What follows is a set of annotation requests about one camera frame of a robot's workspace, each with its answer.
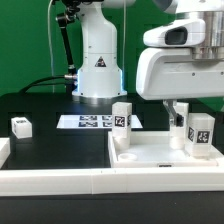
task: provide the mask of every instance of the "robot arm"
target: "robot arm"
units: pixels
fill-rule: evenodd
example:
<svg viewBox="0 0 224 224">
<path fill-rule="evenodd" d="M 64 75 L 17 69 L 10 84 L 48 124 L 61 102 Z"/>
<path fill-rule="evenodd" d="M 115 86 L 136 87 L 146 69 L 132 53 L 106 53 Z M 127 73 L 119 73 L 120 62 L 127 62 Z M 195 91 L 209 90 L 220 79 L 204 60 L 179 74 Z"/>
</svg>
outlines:
<svg viewBox="0 0 224 224">
<path fill-rule="evenodd" d="M 155 5 L 162 11 L 167 13 L 175 13 L 179 0 L 153 0 Z"/>
<path fill-rule="evenodd" d="M 170 100 L 224 95 L 224 0 L 154 2 L 177 19 L 144 34 L 136 89 L 175 117 Z"/>
<path fill-rule="evenodd" d="M 123 90 L 122 71 L 117 66 L 117 30 L 105 19 L 102 7 L 121 8 L 135 0 L 61 0 L 65 13 L 58 15 L 69 74 L 77 77 L 74 100 L 109 102 L 127 94 Z M 79 19 L 83 36 L 83 65 L 76 71 L 72 60 L 66 26 Z"/>
</svg>

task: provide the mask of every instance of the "white tray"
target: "white tray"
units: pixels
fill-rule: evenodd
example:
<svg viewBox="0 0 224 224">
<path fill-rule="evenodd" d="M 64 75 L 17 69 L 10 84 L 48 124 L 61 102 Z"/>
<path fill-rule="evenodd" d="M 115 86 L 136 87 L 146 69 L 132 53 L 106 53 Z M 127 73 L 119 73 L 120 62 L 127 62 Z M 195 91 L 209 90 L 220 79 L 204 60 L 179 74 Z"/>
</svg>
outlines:
<svg viewBox="0 0 224 224">
<path fill-rule="evenodd" d="M 115 148 L 112 132 L 109 132 L 108 138 L 110 162 L 113 168 L 194 167 L 224 164 L 224 156 L 213 146 L 209 158 L 205 159 L 191 157 L 185 150 L 170 148 L 169 132 L 132 132 L 130 147 L 127 150 Z M 127 156 L 127 159 L 121 161 L 118 159 L 119 155 L 124 155 L 124 158 Z"/>
<path fill-rule="evenodd" d="M 136 145 L 148 150 L 150 147 L 146 146 L 154 145 L 157 146 L 154 150 L 158 151 L 161 144 L 164 146 L 164 151 L 170 150 L 169 147 L 165 147 L 168 143 L 168 132 L 133 132 L 131 139 L 133 149 Z M 174 167 L 160 168 L 150 166 L 161 165 L 161 161 L 167 162 L 160 160 L 167 158 L 167 155 L 161 155 L 161 152 L 158 152 L 158 158 L 154 157 L 152 161 L 144 161 L 147 157 L 142 157 L 142 161 L 137 160 L 131 164 L 117 161 L 117 152 L 112 147 L 112 140 L 112 135 L 109 133 L 111 164 L 121 168 L 2 170 L 0 196 L 224 191 L 223 155 L 215 148 L 212 148 L 213 158 L 209 161 L 180 162 L 175 159 L 171 160 Z M 182 164 L 182 167 L 175 167 L 177 162 Z"/>
</svg>

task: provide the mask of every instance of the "black table surface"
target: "black table surface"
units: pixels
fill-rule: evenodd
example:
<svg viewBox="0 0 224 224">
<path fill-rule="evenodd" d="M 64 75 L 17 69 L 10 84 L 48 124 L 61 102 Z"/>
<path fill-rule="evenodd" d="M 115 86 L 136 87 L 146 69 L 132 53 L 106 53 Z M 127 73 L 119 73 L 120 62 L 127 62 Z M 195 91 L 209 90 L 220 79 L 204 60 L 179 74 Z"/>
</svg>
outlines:
<svg viewBox="0 0 224 224">
<path fill-rule="evenodd" d="M 129 95 L 143 129 L 168 130 L 162 101 Z M 223 117 L 197 100 L 190 112 L 216 118 L 213 145 L 224 151 Z M 61 115 L 110 115 L 112 105 L 73 102 L 65 94 L 6 94 L 0 97 L 0 137 L 10 137 L 2 170 L 110 167 L 108 129 L 57 129 Z M 31 121 L 33 137 L 17 139 L 11 118 Z M 224 192 L 160 192 L 100 195 L 0 197 L 0 223 L 223 223 Z"/>
</svg>

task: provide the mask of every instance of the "marker sticker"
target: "marker sticker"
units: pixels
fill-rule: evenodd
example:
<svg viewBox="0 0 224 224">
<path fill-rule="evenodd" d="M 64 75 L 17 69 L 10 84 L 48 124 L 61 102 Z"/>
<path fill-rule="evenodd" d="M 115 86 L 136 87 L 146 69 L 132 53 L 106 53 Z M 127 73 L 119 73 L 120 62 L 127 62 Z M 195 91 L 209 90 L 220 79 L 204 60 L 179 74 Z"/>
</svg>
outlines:
<svg viewBox="0 0 224 224">
<path fill-rule="evenodd" d="M 194 129 L 189 127 L 188 138 L 193 142 L 194 141 Z"/>
<path fill-rule="evenodd" d="M 126 123 L 125 123 L 125 117 L 123 116 L 115 116 L 115 127 L 122 127 L 124 128 L 126 126 Z"/>
<path fill-rule="evenodd" d="M 80 128 L 96 128 L 98 127 L 98 123 L 91 122 L 91 121 L 82 121 L 82 122 L 79 122 L 79 127 Z"/>
<path fill-rule="evenodd" d="M 208 143 L 210 131 L 199 131 L 197 137 L 197 143 Z"/>
<path fill-rule="evenodd" d="M 103 57 L 100 57 L 99 60 L 96 62 L 95 67 L 107 67 Z"/>
</svg>

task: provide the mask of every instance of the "white plastic casing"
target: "white plastic casing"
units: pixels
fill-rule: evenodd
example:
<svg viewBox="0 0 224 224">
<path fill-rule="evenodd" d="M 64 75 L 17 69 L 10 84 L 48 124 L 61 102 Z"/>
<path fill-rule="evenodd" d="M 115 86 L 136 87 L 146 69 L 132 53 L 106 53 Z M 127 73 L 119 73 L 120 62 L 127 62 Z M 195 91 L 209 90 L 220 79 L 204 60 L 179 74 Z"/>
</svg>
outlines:
<svg viewBox="0 0 224 224">
<path fill-rule="evenodd" d="M 104 0 L 102 7 L 105 8 L 123 8 L 124 6 L 131 6 L 136 0 Z"/>
<path fill-rule="evenodd" d="M 184 27 L 187 30 L 187 41 L 182 45 L 167 45 L 166 33 L 170 30 Z M 202 19 L 176 20 L 167 26 L 161 26 L 145 32 L 145 45 L 153 47 L 188 47 L 201 44 L 205 39 L 205 22 Z"/>
<path fill-rule="evenodd" d="M 176 13 L 224 11 L 223 0 L 179 0 Z"/>
<path fill-rule="evenodd" d="M 167 9 L 165 10 L 165 12 L 166 12 L 166 13 L 174 14 L 174 13 L 176 12 L 176 10 L 177 10 L 177 6 L 178 6 L 178 2 L 179 2 L 179 1 L 180 1 L 180 0 L 173 0 L 172 3 L 171 3 L 171 5 L 169 6 L 169 8 L 167 8 Z"/>
<path fill-rule="evenodd" d="M 32 137 L 32 124 L 25 117 L 15 117 L 11 119 L 12 132 L 20 138 Z"/>
<path fill-rule="evenodd" d="M 128 149 L 131 134 L 132 104 L 117 102 L 112 106 L 112 134 L 120 149 Z"/>
<path fill-rule="evenodd" d="M 78 88 L 73 95 L 86 98 L 126 95 L 122 71 L 117 66 L 115 26 L 104 18 L 100 2 L 82 4 L 80 8 L 84 55 L 83 65 L 78 71 Z"/>
<path fill-rule="evenodd" d="M 190 113 L 185 150 L 193 157 L 209 157 L 215 119 L 205 113 Z"/>
<path fill-rule="evenodd" d="M 190 48 L 148 48 L 139 58 L 136 90 L 146 100 L 223 96 L 223 68 L 224 61 L 194 63 Z"/>
</svg>

